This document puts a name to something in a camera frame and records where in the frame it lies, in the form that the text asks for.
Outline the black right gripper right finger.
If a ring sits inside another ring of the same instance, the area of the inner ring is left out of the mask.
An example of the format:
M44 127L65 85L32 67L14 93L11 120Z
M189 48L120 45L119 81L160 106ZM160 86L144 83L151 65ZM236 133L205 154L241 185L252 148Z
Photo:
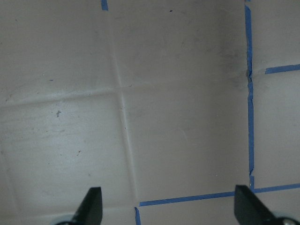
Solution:
M276 217L245 185L236 185L234 215L240 225L299 225L290 217Z

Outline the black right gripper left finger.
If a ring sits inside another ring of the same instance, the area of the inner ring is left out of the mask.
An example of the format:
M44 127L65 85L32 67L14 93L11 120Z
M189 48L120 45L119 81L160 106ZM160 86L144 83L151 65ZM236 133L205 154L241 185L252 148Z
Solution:
M57 225L100 225L103 219L101 187L91 187L70 220Z

